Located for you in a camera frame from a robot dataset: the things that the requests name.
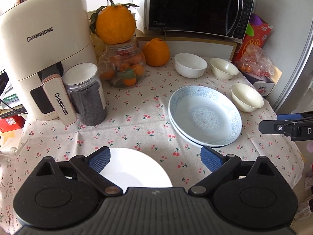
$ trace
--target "black microwave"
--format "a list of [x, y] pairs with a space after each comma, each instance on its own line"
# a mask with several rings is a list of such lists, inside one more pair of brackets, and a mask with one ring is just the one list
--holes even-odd
[[244, 39], [253, 0], [146, 0], [148, 30]]

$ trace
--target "white lid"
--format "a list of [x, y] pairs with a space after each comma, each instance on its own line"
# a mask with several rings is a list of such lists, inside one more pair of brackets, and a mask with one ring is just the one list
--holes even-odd
[[96, 75], [98, 68], [93, 63], [80, 63], [68, 69], [62, 76], [66, 85], [77, 85], [88, 81]]

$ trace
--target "tablecloth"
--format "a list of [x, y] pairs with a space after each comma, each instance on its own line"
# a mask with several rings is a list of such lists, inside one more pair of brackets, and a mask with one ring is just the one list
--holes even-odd
[[[13, 197], [44, 156], [66, 161], [75, 155], [87, 156], [105, 145], [132, 148], [156, 160], [173, 186], [186, 190], [210, 174], [200, 160], [200, 148], [184, 141], [172, 128], [167, 111], [169, 98], [180, 87], [203, 85], [231, 99], [233, 83], [250, 83], [241, 73], [231, 80], [217, 79], [210, 66], [198, 79], [185, 78], [176, 72], [173, 58], [163, 67], [147, 66], [146, 69], [145, 79], [133, 88], [103, 86], [108, 116], [100, 125], [89, 127], [77, 121], [64, 126], [59, 119], [39, 121], [28, 116], [19, 149], [0, 155], [0, 226], [11, 233], [21, 227], [13, 212]], [[238, 155], [242, 160], [265, 155], [294, 187], [303, 170], [299, 149], [282, 135], [261, 135], [258, 130], [260, 121], [276, 118], [269, 103], [265, 100], [263, 108], [240, 114], [243, 124], [240, 137], [217, 151]]]

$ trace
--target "blue gripper pad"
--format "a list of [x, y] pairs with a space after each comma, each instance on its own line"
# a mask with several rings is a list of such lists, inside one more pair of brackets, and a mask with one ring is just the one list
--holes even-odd
[[303, 116], [301, 116], [299, 113], [277, 115], [277, 120], [298, 120], [302, 118]]
[[98, 173], [109, 164], [110, 159], [111, 152], [108, 147], [102, 147], [86, 157], [88, 166]]
[[200, 152], [201, 161], [211, 171], [215, 172], [226, 162], [226, 157], [211, 147], [203, 146]]

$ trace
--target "jar lid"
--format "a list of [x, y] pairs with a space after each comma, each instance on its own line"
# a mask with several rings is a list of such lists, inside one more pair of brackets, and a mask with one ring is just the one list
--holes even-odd
[[132, 46], [136, 43], [136, 37], [133, 35], [128, 41], [119, 44], [105, 44], [107, 47], [114, 49], [123, 49]]
[[93, 63], [80, 63], [68, 69], [62, 76], [63, 83], [72, 86], [82, 84], [96, 75], [98, 68]]

